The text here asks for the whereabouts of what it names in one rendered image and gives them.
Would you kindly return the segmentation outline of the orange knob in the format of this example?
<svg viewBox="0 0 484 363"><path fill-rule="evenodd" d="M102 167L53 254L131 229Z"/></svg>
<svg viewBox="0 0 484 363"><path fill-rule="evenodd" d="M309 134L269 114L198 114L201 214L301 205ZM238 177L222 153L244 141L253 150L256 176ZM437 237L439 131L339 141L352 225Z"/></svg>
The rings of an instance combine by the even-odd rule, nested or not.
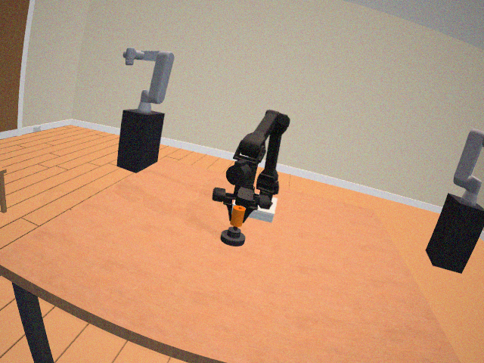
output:
<svg viewBox="0 0 484 363"><path fill-rule="evenodd" d="M232 214L231 214L230 224L235 226L235 227L242 226L242 223L243 223L243 220L244 220L245 210L246 209L242 206L234 206Z"/></svg>

